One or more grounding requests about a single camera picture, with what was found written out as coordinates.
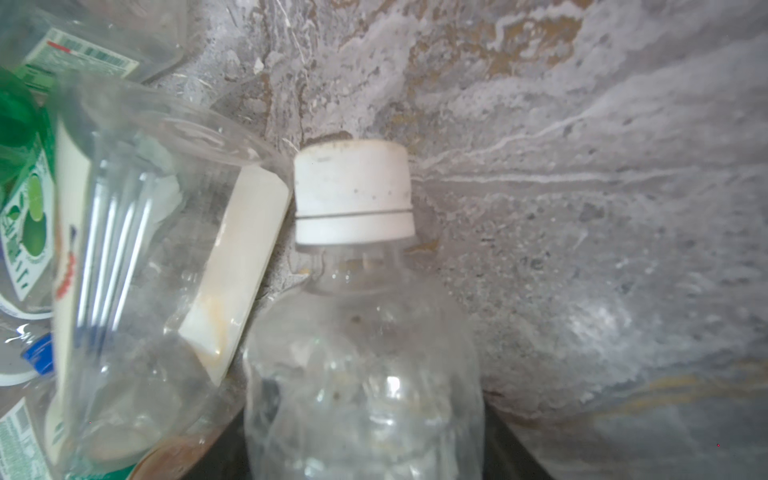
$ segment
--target barcode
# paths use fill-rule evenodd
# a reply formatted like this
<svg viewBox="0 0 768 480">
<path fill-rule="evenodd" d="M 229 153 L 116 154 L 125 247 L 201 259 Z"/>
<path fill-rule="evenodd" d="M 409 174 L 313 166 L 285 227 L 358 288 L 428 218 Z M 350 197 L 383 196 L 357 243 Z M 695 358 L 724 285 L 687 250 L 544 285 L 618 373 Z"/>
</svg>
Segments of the barcode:
<svg viewBox="0 0 768 480">
<path fill-rule="evenodd" d="M 61 46 L 69 50 L 80 51 L 83 48 L 83 44 L 79 41 L 74 41 L 71 38 L 64 38 L 61 42 Z"/>
<path fill-rule="evenodd" d="M 108 64 L 112 64 L 115 67 L 124 67 L 125 64 L 127 63 L 125 60 L 121 60 L 120 58 L 113 57 L 107 52 L 101 51 L 93 47 L 86 48 L 83 53 L 89 57 L 93 57 L 101 61 L 106 61 Z"/>
<path fill-rule="evenodd" d="M 21 428 L 22 432 L 29 430 L 29 417 L 27 416 L 27 409 L 23 405 L 16 412 L 16 420 L 18 421 L 18 426 Z"/>
</svg>

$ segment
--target bottle label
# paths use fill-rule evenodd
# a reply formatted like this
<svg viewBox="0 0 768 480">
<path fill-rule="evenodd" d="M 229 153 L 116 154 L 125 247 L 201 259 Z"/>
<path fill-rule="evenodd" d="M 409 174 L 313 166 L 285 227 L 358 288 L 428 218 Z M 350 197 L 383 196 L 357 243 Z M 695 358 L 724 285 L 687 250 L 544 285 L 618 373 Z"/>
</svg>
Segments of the bottle label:
<svg viewBox="0 0 768 480">
<path fill-rule="evenodd" d="M 68 480 L 125 480 L 134 470 L 136 465 L 123 468 L 116 472 L 102 473 L 98 475 L 70 475 Z"/>
<path fill-rule="evenodd" d="M 56 216 L 57 268 L 53 285 L 53 336 L 56 389 L 66 397 L 69 388 L 68 360 L 72 353 L 72 333 L 78 306 L 80 252 L 83 249 L 83 223 L 88 210 L 91 161 L 74 142 L 61 118 L 56 124 Z"/>
<path fill-rule="evenodd" d="M 51 169 L 41 149 L 37 163 L 0 210 L 5 267 L 21 301 L 53 258 L 53 196 Z"/>
<path fill-rule="evenodd" d="M 14 73 L 31 90 L 47 94 L 53 88 L 56 75 L 64 70 L 93 71 L 124 78 L 139 64 L 58 28 L 50 28 Z"/>
<path fill-rule="evenodd" d="M 0 419 L 0 476 L 3 480 L 51 480 L 24 399 Z"/>
</svg>

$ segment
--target concrete wall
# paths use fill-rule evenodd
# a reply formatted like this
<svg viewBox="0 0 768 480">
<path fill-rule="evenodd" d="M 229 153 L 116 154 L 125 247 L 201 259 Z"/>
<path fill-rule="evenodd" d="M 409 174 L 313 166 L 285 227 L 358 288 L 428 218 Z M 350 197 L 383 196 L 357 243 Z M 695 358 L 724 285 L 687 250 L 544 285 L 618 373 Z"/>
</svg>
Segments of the concrete wall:
<svg viewBox="0 0 768 480">
<path fill-rule="evenodd" d="M 421 246 L 558 478 L 768 471 L 768 2 L 198 0 L 159 80 L 412 155 Z M 267 292 L 295 281 L 280 249 Z"/>
</svg>

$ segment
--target clear plastic bottle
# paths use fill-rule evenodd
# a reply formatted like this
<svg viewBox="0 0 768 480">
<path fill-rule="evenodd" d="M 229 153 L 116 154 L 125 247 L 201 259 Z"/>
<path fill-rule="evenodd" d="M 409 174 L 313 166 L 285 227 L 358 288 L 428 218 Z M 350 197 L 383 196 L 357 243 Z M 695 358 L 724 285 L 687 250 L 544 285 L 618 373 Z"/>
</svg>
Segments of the clear plastic bottle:
<svg viewBox="0 0 768 480">
<path fill-rule="evenodd" d="M 134 82 L 69 71 L 49 103 L 58 404 L 44 438 L 62 474 L 122 478 L 223 381 L 292 175 L 235 122 Z"/>
<path fill-rule="evenodd" d="M 176 64 L 186 0 L 4 0 L 0 66 L 45 96 L 67 69 L 144 81 Z"/>
<path fill-rule="evenodd" d="M 408 156 L 322 144 L 294 163 L 296 243 L 310 278 L 250 329 L 246 433 L 263 480 L 473 480 L 483 403 L 466 315 L 403 265 L 414 235 Z"/>
</svg>

